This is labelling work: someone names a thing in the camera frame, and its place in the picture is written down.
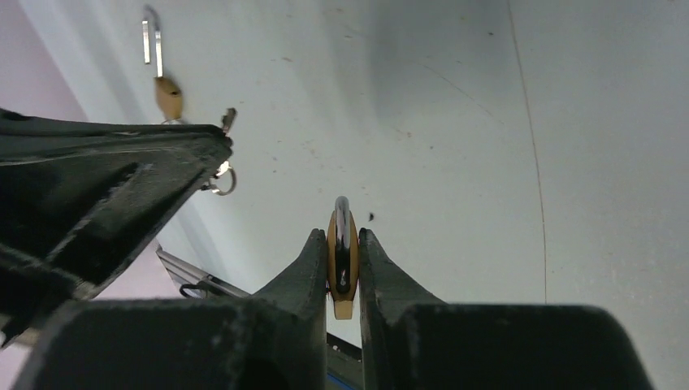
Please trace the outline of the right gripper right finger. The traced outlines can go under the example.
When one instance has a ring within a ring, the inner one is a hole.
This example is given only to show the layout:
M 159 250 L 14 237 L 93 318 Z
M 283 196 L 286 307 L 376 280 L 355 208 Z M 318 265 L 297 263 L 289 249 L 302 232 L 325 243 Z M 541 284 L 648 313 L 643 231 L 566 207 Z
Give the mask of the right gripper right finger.
M 361 251 L 367 389 L 649 389 L 623 326 L 590 305 L 451 304 L 369 229 Z

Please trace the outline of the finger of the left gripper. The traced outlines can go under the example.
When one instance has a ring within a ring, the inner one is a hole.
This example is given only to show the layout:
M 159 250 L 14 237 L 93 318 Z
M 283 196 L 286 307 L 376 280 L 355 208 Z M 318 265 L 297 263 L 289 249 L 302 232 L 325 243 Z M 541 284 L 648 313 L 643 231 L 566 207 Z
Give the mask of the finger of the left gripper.
M 1 342 L 35 343 L 96 297 L 232 156 L 213 124 L 84 123 L 1 112 Z

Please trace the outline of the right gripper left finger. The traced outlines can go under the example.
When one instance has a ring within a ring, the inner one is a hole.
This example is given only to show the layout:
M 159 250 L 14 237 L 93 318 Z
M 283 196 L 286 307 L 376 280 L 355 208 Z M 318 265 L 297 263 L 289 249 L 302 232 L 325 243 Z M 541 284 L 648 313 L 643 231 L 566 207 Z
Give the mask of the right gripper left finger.
M 72 301 L 49 320 L 17 389 L 322 389 L 327 243 L 248 297 Z

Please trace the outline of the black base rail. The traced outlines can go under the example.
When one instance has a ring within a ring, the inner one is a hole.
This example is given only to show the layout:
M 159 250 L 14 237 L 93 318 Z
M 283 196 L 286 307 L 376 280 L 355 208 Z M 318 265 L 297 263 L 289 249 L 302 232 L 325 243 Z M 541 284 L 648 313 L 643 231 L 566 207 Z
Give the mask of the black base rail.
M 156 254 L 173 283 L 185 298 L 247 297 L 244 290 L 172 255 L 162 247 Z M 327 333 L 326 389 L 363 389 L 362 351 L 330 332 Z

